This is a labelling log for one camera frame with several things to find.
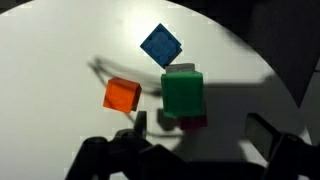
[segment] orange cube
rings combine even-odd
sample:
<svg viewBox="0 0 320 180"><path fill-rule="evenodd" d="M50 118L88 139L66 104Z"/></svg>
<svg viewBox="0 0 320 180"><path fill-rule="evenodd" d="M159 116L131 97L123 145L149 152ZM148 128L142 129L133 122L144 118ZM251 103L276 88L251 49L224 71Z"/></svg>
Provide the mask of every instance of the orange cube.
<svg viewBox="0 0 320 180"><path fill-rule="evenodd" d="M139 83L115 77L108 81L103 106L128 114L136 110L140 94Z"/></svg>

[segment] dark background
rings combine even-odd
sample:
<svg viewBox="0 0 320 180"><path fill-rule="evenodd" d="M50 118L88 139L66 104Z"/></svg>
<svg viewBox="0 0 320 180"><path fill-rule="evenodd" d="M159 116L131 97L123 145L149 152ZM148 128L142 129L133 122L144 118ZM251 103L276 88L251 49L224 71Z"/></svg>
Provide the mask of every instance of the dark background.
<svg viewBox="0 0 320 180"><path fill-rule="evenodd" d="M225 26L274 69L300 106L320 57L318 0L170 0ZM0 13L28 0L0 0Z"/></svg>

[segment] blue cube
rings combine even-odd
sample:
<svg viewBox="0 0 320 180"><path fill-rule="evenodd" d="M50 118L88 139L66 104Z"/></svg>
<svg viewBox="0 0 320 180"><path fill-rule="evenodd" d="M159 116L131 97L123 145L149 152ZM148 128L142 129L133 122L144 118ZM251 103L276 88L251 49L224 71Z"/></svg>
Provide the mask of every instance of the blue cube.
<svg viewBox="0 0 320 180"><path fill-rule="evenodd" d="M182 51L181 43L160 23L140 47L162 68Z"/></svg>

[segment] cube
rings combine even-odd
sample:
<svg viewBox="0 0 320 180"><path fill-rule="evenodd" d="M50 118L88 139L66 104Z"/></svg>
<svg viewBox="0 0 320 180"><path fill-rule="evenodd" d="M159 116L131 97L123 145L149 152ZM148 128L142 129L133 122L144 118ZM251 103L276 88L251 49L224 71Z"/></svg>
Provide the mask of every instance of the cube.
<svg viewBox="0 0 320 180"><path fill-rule="evenodd" d="M192 63L173 64L166 67L166 73L195 71L195 65Z"/></svg>
<svg viewBox="0 0 320 180"><path fill-rule="evenodd" d="M161 86L165 117L204 114L202 73L194 71L162 74Z"/></svg>
<svg viewBox="0 0 320 180"><path fill-rule="evenodd" d="M140 47L162 68L182 51L181 43L160 23Z"/></svg>
<svg viewBox="0 0 320 180"><path fill-rule="evenodd" d="M115 77L108 81L103 106L124 113L135 111L140 94L141 86L137 82Z"/></svg>
<svg viewBox="0 0 320 180"><path fill-rule="evenodd" d="M179 127L183 131L196 130L208 126L206 110L204 115L178 118Z"/></svg>

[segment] green cube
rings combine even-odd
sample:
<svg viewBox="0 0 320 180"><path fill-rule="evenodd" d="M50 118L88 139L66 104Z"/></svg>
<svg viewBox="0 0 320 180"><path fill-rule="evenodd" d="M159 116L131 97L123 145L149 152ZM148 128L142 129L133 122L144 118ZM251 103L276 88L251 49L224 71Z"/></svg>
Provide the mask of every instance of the green cube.
<svg viewBox="0 0 320 180"><path fill-rule="evenodd" d="M193 71L162 74L161 86L165 117L204 114L202 73Z"/></svg>

